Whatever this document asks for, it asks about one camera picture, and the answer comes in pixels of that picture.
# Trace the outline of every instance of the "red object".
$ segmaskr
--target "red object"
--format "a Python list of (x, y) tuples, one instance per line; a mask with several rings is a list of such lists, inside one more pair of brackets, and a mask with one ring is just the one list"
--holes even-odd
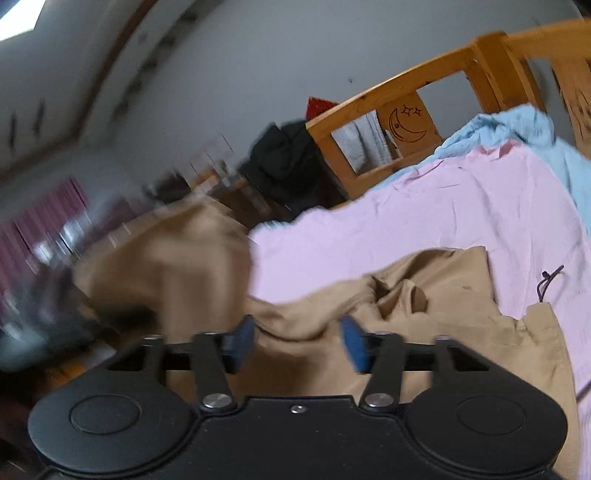
[(12, 222), (0, 225), (0, 297), (21, 274), (35, 245), (78, 217), (86, 203), (78, 182), (70, 178)]
[(321, 113), (324, 113), (337, 105), (338, 103), (331, 102), (330, 100), (309, 97), (308, 108), (306, 108), (306, 120), (312, 120), (315, 116), (319, 116)]

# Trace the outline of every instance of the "metal screw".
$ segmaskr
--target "metal screw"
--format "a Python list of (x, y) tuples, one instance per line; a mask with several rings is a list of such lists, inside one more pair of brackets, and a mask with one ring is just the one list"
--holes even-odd
[(394, 399), (387, 393), (371, 393), (365, 397), (365, 403), (373, 408), (381, 408), (392, 405)]
[(225, 408), (232, 403), (232, 397), (225, 393), (211, 393), (203, 397), (203, 405), (207, 408)]
[(304, 413), (308, 409), (303, 405), (293, 405), (290, 410), (292, 413)]

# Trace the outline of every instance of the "ceiling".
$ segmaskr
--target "ceiling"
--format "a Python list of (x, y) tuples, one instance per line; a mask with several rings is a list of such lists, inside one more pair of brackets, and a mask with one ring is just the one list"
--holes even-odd
[(0, 42), (0, 176), (72, 137), (105, 60), (143, 2), (47, 0), (34, 30)]

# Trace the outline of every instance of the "pink bed sheet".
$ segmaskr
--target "pink bed sheet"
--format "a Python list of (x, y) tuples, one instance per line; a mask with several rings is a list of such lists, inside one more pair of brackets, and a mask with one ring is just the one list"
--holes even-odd
[(416, 250), (483, 245), (501, 312), (521, 318), (538, 301), (542, 271), (564, 264), (544, 300), (573, 365), (584, 434), (580, 477), (591, 478), (591, 248), (568, 192), (529, 148), (511, 141), (437, 160), (341, 209), (309, 210), (251, 239), (251, 294), (274, 303)]

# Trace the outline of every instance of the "light blue blanket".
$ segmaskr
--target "light blue blanket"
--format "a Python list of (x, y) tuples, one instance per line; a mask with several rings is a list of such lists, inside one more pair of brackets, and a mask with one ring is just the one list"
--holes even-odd
[(590, 233), (591, 160), (557, 138), (550, 117), (531, 105), (520, 105), (492, 115), (476, 115), (437, 147), (433, 155), (418, 165), (405, 167), (390, 175), (373, 189), (383, 188), (405, 173), (439, 158), (461, 157), (480, 145), (499, 147), (511, 138), (528, 145), (554, 171), (573, 199), (587, 233)]

